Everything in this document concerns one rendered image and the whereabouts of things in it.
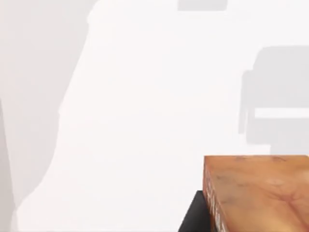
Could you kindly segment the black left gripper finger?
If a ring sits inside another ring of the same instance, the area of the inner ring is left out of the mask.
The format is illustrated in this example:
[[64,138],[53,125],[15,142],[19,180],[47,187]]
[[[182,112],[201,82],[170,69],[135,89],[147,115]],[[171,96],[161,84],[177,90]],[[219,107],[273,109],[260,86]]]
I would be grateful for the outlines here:
[[195,193],[178,232],[211,232],[210,213],[203,191]]

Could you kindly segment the orange book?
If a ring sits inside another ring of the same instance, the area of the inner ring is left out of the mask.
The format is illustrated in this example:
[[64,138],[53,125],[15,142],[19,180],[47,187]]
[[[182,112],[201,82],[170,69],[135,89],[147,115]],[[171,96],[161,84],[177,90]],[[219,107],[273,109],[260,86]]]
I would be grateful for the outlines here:
[[309,232],[309,156],[205,156],[210,232]]

